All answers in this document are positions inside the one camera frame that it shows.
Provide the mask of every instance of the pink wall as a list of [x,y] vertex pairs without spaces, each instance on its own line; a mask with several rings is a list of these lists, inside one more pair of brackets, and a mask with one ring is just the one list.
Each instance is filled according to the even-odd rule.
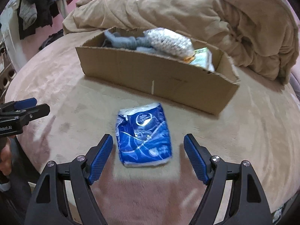
[[[68,5],[69,12],[76,7],[77,1],[78,0],[73,0]],[[27,61],[29,61],[36,53],[38,53],[38,48],[48,38],[49,35],[52,35],[62,29],[63,20],[63,17],[61,14],[59,14],[53,19],[52,27],[48,25],[43,28],[37,28],[34,35],[28,36],[21,41],[23,53],[25,54]]]

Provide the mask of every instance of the human hand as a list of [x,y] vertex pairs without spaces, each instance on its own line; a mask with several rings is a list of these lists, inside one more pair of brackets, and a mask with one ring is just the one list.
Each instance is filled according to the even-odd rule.
[[7,176],[11,173],[11,140],[8,137],[5,137],[3,142],[5,140],[5,146],[0,153],[0,171]]

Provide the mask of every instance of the comforter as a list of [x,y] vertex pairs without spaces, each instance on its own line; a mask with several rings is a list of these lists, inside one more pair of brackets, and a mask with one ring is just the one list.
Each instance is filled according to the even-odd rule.
[[235,65],[287,84],[299,54],[298,27],[285,0],[80,0],[65,34],[112,26],[164,27],[226,51]]

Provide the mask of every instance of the open cardboard box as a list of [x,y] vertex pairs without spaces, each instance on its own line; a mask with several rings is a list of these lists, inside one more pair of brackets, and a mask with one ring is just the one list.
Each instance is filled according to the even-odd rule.
[[[121,36],[143,36],[145,29],[124,30],[113,27]],[[166,98],[218,115],[239,87],[233,60],[225,52],[191,38],[195,49],[212,52],[215,72],[184,62],[128,49],[101,47],[104,33],[76,47],[85,75]]]

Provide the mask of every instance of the gray fabric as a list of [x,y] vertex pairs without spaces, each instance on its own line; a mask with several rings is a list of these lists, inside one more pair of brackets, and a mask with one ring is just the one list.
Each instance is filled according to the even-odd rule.
[[289,83],[291,84],[298,100],[300,101],[300,84],[292,73],[290,74],[289,77]]
[[114,48],[136,50],[137,47],[152,47],[145,37],[118,37],[110,33],[108,30],[104,31],[104,35],[106,39],[112,43],[112,47]]
[[136,48],[136,51],[137,52],[152,53],[152,54],[156,54],[156,55],[162,55],[162,56],[165,56],[165,57],[171,57],[170,54],[162,52],[162,51],[157,51],[153,47],[148,48],[148,47],[139,46],[139,47]]
[[37,9],[35,4],[30,4],[27,0],[21,1],[19,16],[23,19],[23,30],[33,25],[37,19]]
[[67,10],[67,1],[66,0],[57,0],[56,1],[57,7],[59,12],[61,13],[62,17],[65,19],[68,16],[68,10]]

